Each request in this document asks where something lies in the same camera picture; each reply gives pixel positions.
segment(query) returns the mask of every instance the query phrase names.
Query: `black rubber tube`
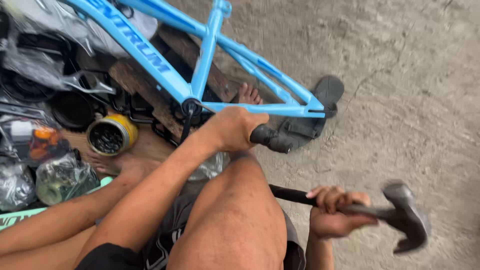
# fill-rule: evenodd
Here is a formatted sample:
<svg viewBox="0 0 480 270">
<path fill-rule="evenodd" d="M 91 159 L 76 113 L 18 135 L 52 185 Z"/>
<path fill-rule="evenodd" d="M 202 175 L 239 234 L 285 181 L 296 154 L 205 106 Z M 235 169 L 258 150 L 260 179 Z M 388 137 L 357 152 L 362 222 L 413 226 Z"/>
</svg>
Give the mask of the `black rubber tube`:
<svg viewBox="0 0 480 270">
<path fill-rule="evenodd" d="M 278 133 L 278 131 L 269 128 L 265 124 L 257 126 L 252 131 L 250 141 L 254 144 L 264 145 L 272 151 L 284 154 L 288 154 L 292 148 L 292 143 L 288 136 Z"/>
</svg>

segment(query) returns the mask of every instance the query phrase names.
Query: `metal tool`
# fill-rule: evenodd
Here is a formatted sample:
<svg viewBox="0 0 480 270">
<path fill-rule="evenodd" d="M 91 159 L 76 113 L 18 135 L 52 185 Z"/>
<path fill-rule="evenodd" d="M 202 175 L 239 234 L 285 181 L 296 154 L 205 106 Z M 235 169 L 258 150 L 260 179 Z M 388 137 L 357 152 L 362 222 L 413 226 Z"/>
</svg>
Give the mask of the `metal tool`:
<svg viewBox="0 0 480 270">
<path fill-rule="evenodd" d="M 275 197 L 317 206 L 316 199 L 306 197 L 306 192 L 270 185 Z M 377 209 L 363 205 L 350 205 L 337 208 L 344 214 L 366 214 L 385 221 L 388 225 L 405 233 L 406 238 L 398 242 L 394 254 L 414 251 L 427 244 L 431 227 L 428 217 L 415 206 L 415 195 L 404 183 L 389 184 L 383 189 L 385 198 L 390 201 L 394 208 Z"/>
<path fill-rule="evenodd" d="M 0 114 L 6 113 L 32 119 L 46 119 L 45 112 L 37 107 L 0 101 Z"/>
<path fill-rule="evenodd" d="M 114 87 L 108 86 L 108 85 L 100 82 L 100 80 L 95 75 L 94 75 L 95 81 L 96 81 L 95 87 L 93 87 L 92 89 L 84 88 L 82 86 L 82 84 L 80 83 L 80 79 L 83 76 L 86 76 L 87 74 L 93 74 L 93 73 L 89 72 L 89 71 L 82 70 L 82 71 L 79 71 L 79 72 L 74 73 L 72 75 L 63 77 L 62 82 L 65 85 L 74 87 L 74 88 L 76 88 L 76 89 L 78 89 L 78 90 L 80 90 L 84 93 L 87 93 L 87 94 L 105 93 L 105 94 L 115 95 L 117 93 L 117 90 Z"/>
</svg>

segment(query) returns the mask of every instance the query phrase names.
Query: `yellow can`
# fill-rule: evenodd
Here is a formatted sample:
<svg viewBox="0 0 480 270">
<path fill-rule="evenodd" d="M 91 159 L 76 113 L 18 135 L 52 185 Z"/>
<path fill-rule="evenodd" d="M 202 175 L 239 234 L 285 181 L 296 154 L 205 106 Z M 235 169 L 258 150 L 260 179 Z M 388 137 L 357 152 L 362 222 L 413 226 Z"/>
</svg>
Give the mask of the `yellow can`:
<svg viewBox="0 0 480 270">
<path fill-rule="evenodd" d="M 90 148 L 102 156 L 115 156 L 131 148 L 138 128 L 121 114 L 112 114 L 93 122 L 87 129 Z"/>
</svg>

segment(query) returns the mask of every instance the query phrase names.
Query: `rubber sandal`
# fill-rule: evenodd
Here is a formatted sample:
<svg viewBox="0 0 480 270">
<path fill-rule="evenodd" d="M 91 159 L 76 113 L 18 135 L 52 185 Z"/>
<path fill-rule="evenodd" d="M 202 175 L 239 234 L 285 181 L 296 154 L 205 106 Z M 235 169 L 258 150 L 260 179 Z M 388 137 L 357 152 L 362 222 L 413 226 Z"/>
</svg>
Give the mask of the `rubber sandal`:
<svg viewBox="0 0 480 270">
<path fill-rule="evenodd" d="M 278 131 L 292 139 L 292 148 L 290 150 L 302 147 L 320 136 L 327 118 L 336 115 L 336 103 L 342 97 L 344 90 L 345 87 L 342 81 L 335 76 L 325 76 L 320 79 L 312 94 L 323 104 L 325 118 L 287 118 Z"/>
</svg>

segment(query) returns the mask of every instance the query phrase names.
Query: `bicycle frame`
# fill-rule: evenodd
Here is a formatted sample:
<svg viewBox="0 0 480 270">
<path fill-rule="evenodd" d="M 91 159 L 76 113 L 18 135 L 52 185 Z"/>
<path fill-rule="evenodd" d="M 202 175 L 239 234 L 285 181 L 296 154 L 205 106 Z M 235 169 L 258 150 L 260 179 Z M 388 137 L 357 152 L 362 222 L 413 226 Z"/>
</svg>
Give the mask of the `bicycle frame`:
<svg viewBox="0 0 480 270">
<path fill-rule="evenodd" d="M 162 0 L 117 0 L 148 14 L 159 21 L 195 35 L 202 39 L 200 57 L 193 72 L 192 82 L 187 83 L 180 74 L 165 60 L 150 42 L 135 29 L 127 18 L 106 0 L 60 0 L 80 14 L 97 22 L 114 40 L 116 40 L 133 58 L 135 58 L 158 82 L 157 89 L 165 89 L 172 97 L 183 104 L 194 98 L 202 102 L 202 96 L 212 63 L 213 54 L 218 44 L 225 52 L 235 59 L 248 73 L 257 77 L 267 85 L 284 104 L 231 104 L 222 102 L 202 102 L 206 107 L 216 111 L 226 106 L 241 106 L 252 113 L 266 112 L 269 114 L 324 118 L 324 106 L 314 95 L 292 78 L 283 74 L 263 57 L 250 51 L 225 35 L 220 33 L 224 18 L 230 16 L 232 7 L 225 0 L 214 0 L 213 7 L 206 25 L 194 20 Z M 289 92 L 267 77 L 266 72 L 283 85 L 288 87 L 306 105 L 300 105 Z"/>
</svg>

